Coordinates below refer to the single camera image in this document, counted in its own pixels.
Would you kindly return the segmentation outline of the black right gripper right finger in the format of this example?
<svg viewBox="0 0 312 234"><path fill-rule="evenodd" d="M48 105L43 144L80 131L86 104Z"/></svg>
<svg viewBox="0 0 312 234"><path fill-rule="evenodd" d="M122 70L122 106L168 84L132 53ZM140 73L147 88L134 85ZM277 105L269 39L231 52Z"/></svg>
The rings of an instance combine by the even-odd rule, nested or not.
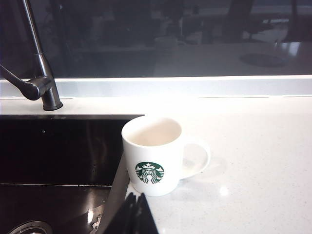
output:
<svg viewBox="0 0 312 234"><path fill-rule="evenodd" d="M135 234L158 234L146 196L142 193L137 200L134 214Z"/></svg>

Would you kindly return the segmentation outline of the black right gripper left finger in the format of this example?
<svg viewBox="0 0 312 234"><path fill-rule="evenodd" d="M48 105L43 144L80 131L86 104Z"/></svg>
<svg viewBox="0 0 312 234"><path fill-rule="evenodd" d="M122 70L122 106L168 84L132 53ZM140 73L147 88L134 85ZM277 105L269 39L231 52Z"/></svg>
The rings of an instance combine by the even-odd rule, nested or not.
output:
<svg viewBox="0 0 312 234"><path fill-rule="evenodd" d="M137 234L134 212L136 195L131 192L105 230L105 234Z"/></svg>

